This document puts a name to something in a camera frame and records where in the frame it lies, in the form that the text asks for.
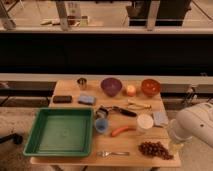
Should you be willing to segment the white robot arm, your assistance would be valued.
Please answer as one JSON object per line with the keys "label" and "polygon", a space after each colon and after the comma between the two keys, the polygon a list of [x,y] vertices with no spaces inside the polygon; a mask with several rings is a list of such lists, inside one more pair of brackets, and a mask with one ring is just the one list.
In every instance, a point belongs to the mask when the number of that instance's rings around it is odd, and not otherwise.
{"label": "white robot arm", "polygon": [[199,103],[180,110],[169,122],[169,152],[174,155],[192,137],[213,148],[213,104]]}

